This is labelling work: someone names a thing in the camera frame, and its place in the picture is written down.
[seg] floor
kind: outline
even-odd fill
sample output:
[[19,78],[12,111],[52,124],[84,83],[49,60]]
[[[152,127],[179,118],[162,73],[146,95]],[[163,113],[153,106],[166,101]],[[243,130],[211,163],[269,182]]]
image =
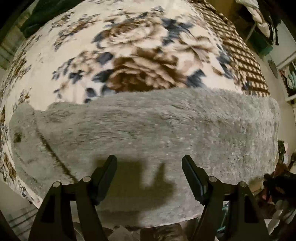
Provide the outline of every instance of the floor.
[[264,60],[260,59],[257,54],[254,53],[255,58],[261,66],[261,71],[264,75],[266,83],[269,88],[269,92],[272,98],[277,100],[281,111],[281,123],[279,126],[278,139],[288,143],[289,157],[296,149],[296,123],[292,105],[285,101],[282,87],[280,86],[281,79],[277,79],[272,73],[267,60],[270,58],[266,56]]

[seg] gray fluffy blanket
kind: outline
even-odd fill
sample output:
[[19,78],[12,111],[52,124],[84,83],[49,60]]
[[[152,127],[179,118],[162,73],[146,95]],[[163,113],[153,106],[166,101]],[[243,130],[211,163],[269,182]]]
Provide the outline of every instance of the gray fluffy blanket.
[[120,93],[86,105],[21,104],[9,123],[17,173],[41,197],[92,174],[110,154],[119,163],[102,223],[157,226],[200,215],[181,168],[191,155],[225,183],[249,183],[275,168],[277,102],[210,89]]

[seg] floral blanket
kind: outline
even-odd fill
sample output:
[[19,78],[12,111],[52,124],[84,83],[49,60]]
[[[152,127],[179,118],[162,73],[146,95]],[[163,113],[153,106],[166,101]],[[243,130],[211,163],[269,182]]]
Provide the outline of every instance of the floral blanket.
[[0,93],[1,179],[37,207],[15,171],[8,123],[22,102],[87,104],[122,91],[221,88],[269,96],[251,51],[205,0],[85,0],[18,49]]

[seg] clothing pile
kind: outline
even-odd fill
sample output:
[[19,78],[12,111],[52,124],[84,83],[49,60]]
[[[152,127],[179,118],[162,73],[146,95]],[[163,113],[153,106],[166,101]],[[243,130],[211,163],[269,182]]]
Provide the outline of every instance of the clothing pile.
[[236,0],[236,2],[247,8],[258,29],[270,42],[279,45],[276,27],[281,23],[281,19],[273,3],[270,0]]

